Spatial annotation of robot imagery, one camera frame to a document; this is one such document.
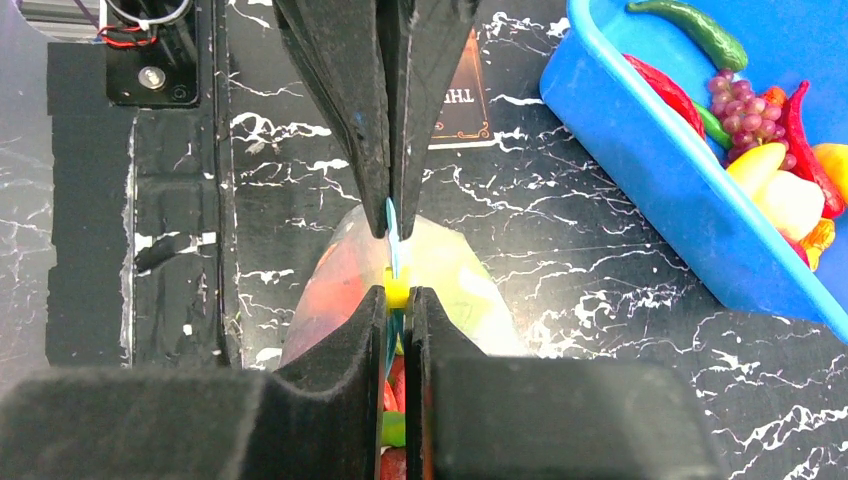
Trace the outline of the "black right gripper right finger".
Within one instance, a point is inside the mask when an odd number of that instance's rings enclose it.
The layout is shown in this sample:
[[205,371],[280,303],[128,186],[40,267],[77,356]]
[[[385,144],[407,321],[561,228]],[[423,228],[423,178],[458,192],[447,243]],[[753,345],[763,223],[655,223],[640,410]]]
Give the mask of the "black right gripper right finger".
[[489,356],[436,292],[404,333],[411,479],[719,479],[692,387],[651,362]]

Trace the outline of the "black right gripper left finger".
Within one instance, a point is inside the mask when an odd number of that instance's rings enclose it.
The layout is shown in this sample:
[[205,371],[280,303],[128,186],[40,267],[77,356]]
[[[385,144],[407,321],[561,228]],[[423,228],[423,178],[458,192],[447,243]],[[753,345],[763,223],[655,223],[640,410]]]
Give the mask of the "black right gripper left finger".
[[386,294],[274,371],[53,368],[1,403],[5,479],[375,479]]

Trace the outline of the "clear zip top bag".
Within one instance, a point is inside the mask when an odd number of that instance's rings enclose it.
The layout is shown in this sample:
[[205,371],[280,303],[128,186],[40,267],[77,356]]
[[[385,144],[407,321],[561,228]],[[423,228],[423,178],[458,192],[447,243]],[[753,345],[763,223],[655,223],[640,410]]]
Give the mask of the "clear zip top bag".
[[385,290],[387,352],[383,386],[380,476],[404,479],[408,406],[404,334],[412,325],[410,301],[415,287],[431,287],[443,313],[486,354],[526,356],[505,300],[465,236],[419,217],[406,241],[390,219],[385,238],[368,230],[363,208],[348,212],[295,309],[280,364],[301,359],[347,323],[373,286]]

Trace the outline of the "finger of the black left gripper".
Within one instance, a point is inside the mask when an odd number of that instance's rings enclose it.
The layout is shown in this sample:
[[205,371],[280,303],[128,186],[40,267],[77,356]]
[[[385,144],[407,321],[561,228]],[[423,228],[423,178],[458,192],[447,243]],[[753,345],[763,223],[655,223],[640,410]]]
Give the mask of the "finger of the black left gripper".
[[283,43],[353,169],[372,235],[387,231],[389,125],[375,1],[274,1]]
[[431,135],[478,6],[477,1],[451,0],[380,3],[390,196],[402,240],[413,232]]

